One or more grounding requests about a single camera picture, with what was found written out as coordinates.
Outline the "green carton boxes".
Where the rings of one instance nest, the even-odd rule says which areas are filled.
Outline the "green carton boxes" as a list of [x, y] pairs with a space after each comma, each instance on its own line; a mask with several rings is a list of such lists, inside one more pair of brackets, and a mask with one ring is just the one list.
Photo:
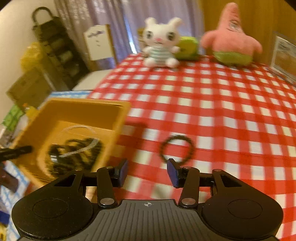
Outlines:
[[2, 121], [7, 130], [13, 132], [24, 112], [17, 105], [13, 105]]

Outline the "red checkered tablecloth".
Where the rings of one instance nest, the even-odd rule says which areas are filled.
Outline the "red checkered tablecloth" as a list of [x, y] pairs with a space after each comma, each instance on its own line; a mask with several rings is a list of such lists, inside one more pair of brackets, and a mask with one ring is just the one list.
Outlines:
[[295, 88], [267, 66], [229, 68], [204, 57], [151, 70], [131, 55], [90, 97], [132, 106], [109, 161], [129, 162], [117, 199], [178, 199], [159, 149], [185, 135], [195, 147], [189, 166], [225, 170], [274, 198], [284, 213], [277, 236], [295, 240]]

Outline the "pink starfish plush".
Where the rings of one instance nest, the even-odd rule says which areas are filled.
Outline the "pink starfish plush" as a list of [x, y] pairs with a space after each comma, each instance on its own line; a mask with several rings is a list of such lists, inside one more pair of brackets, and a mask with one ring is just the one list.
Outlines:
[[206, 32], [200, 44], [204, 49], [211, 49], [213, 56], [228, 66], [247, 66], [254, 53], [262, 53], [260, 42], [244, 33], [236, 3], [224, 7], [216, 30]]

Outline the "white bunny plush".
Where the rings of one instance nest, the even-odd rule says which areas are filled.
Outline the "white bunny plush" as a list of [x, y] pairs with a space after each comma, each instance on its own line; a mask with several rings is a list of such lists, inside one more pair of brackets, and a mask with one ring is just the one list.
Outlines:
[[147, 56], [143, 61], [145, 67], [178, 67], [179, 61], [175, 58], [175, 54], [180, 51], [180, 47], [177, 46], [180, 41], [178, 27], [182, 23], [183, 20], [178, 17], [170, 19], [166, 24], [159, 24], [152, 17], [145, 20], [143, 32], [143, 40], [147, 45], [143, 48], [143, 53]]

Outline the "white wooden chair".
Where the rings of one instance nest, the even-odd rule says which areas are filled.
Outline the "white wooden chair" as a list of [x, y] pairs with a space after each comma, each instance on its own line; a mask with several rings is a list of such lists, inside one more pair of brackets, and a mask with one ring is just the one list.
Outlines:
[[[117, 63], [110, 25], [95, 25], [84, 32], [84, 39], [91, 61], [113, 59]], [[111, 72], [111, 69], [88, 73], [73, 88], [74, 91], [94, 90]]]

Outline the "yellow plastic bag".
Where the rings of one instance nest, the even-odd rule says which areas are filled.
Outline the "yellow plastic bag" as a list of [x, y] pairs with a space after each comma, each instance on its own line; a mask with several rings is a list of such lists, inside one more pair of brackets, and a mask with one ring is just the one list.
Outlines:
[[27, 47], [25, 53], [21, 57], [21, 69], [23, 72], [37, 68], [43, 71], [42, 60], [44, 54], [39, 42], [33, 42], [29, 47]]

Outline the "green tissue pack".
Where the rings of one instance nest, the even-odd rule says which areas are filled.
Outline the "green tissue pack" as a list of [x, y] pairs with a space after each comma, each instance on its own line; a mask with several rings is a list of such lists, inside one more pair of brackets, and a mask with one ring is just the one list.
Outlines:
[[180, 51], [175, 54], [177, 60], [197, 60], [199, 57], [199, 42], [195, 37], [182, 36], [177, 46]]

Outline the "cardboard box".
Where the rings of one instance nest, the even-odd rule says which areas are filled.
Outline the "cardboard box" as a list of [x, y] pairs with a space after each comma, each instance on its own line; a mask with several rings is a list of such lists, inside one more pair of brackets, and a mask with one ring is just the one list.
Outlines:
[[43, 73], [35, 67], [25, 72], [6, 94], [19, 108], [23, 108], [25, 103], [38, 108], [51, 92]]

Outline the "framed picture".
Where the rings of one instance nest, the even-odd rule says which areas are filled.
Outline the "framed picture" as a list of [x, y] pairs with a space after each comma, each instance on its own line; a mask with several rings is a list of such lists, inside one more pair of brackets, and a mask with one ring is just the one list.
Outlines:
[[270, 68], [277, 76], [295, 86], [295, 41], [276, 33]]

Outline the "black folding rack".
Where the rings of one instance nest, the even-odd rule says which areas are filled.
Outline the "black folding rack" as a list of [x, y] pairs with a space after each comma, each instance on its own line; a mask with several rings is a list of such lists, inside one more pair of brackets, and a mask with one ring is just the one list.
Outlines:
[[[50, 20], [39, 23], [37, 13], [46, 11]], [[44, 53], [57, 71], [63, 89], [72, 90], [79, 80], [89, 73], [85, 62], [69, 37], [59, 17], [45, 6], [36, 8], [32, 13], [33, 31]]]

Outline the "nut jar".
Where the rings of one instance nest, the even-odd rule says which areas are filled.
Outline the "nut jar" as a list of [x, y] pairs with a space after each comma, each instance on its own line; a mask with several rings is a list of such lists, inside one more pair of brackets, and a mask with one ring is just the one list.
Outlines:
[[144, 28], [139, 28], [137, 30], [137, 34], [138, 34], [138, 45], [139, 45], [139, 48], [141, 50], [141, 54], [143, 57], [147, 57], [147, 53], [144, 52], [144, 48], [147, 46], [144, 39], [143, 39], [143, 32], [144, 32]]

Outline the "purple curtain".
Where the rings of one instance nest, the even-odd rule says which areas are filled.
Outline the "purple curtain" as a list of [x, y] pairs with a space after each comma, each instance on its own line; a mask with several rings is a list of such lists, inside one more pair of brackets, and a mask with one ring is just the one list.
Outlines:
[[[92, 70], [111, 69], [129, 54], [140, 52], [138, 30], [145, 19], [155, 18], [167, 23], [173, 17], [183, 20], [182, 36], [200, 38], [204, 33], [200, 1], [55, 1], [58, 16], [74, 41], [87, 67]], [[117, 60], [91, 61], [84, 32], [95, 25], [109, 25]]]

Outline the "orange juice bottle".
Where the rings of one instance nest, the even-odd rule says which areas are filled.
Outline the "orange juice bottle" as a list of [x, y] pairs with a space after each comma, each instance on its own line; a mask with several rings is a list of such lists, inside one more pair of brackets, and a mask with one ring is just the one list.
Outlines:
[[27, 103], [23, 104], [23, 108], [29, 121], [32, 121], [38, 114], [38, 110], [35, 107], [28, 105]]

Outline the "yellow plastic tray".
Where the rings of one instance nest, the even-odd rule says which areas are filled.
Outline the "yellow plastic tray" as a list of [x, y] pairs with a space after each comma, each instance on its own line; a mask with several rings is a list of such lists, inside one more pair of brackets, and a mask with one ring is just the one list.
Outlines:
[[119, 100], [51, 98], [15, 139], [13, 147], [32, 146], [12, 162], [37, 187], [54, 180], [46, 160], [53, 144], [63, 145], [70, 139], [96, 138], [101, 151], [92, 171], [105, 166], [125, 123], [130, 103]]

